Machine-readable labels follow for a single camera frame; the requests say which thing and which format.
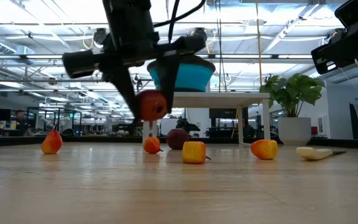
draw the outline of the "desk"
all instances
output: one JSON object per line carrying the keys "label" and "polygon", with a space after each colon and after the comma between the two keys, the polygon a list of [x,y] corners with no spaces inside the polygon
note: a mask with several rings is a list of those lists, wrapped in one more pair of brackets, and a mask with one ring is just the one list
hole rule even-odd
{"label": "desk", "polygon": [[[239,124],[239,144],[244,143],[242,109],[246,106],[262,103],[262,120],[269,122],[268,93],[184,93],[177,92],[173,97],[174,108],[237,108]],[[149,122],[143,123],[143,142],[150,134]],[[153,122],[152,136],[157,137],[157,122]],[[264,129],[264,138],[270,139],[270,130]]]}

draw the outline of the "wooden floor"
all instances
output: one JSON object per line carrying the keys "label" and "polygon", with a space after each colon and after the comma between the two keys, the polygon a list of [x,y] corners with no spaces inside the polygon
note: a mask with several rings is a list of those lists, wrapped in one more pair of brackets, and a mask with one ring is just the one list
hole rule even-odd
{"label": "wooden floor", "polygon": [[140,144],[0,147],[0,224],[358,223],[358,150],[318,162],[281,147],[260,161],[247,146],[209,145],[212,161]]}

